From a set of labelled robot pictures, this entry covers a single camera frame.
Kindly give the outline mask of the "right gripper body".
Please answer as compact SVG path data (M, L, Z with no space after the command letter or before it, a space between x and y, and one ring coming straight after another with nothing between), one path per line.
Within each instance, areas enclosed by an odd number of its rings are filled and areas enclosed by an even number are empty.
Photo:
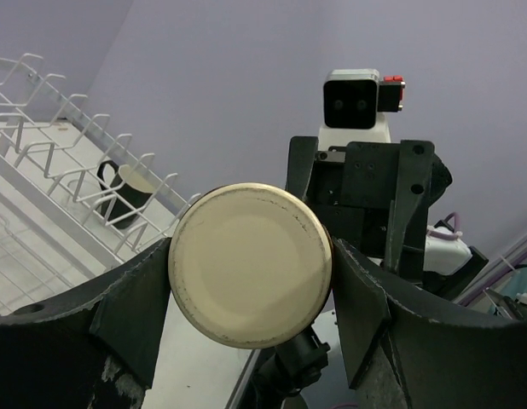
M362 254L383 258L399 146L352 142L316 153L308 204L329 234Z

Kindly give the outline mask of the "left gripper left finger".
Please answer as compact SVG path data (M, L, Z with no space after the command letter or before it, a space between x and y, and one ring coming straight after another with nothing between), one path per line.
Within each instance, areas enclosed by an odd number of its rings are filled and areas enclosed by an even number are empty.
M0 408L142 407L171 294L170 243L0 315Z

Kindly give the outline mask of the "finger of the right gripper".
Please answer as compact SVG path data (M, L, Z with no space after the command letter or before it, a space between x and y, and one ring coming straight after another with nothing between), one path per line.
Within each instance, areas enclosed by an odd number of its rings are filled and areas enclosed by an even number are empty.
M318 152L316 136L294 136L289 142L287 158L287 191L306 200L311 173Z
M399 277L420 277L429 207L453 182L430 141L399 143L396 190L385 240L385 269Z

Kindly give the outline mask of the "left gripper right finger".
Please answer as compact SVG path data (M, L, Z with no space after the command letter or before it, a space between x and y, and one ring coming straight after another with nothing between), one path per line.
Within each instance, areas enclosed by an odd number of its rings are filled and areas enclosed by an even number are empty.
M363 408L527 408L527 320L483 314L333 243L349 386Z

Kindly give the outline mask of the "cream and brown cup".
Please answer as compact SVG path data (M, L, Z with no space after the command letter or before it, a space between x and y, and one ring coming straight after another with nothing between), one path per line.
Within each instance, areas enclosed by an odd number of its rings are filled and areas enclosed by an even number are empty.
M171 238L171 293L211 340L265 349L300 334L327 301L333 245L301 199L242 182L204 194Z

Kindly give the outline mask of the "black mug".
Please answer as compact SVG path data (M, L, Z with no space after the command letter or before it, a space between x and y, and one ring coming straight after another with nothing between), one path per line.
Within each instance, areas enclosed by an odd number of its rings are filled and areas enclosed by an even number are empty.
M113 169L114 177L106 186L102 182L105 181L104 173L107 165ZM155 187L133 171L128 164L118 165L112 160L107 160L99 164L96 174L102 191L109 187L119 187L116 193L135 209L143 207L155 192ZM103 202L100 205L100 214L105 216L108 209L111 209L108 220L114 220L131 212L131 208L121 199L117 199L114 204L111 199Z

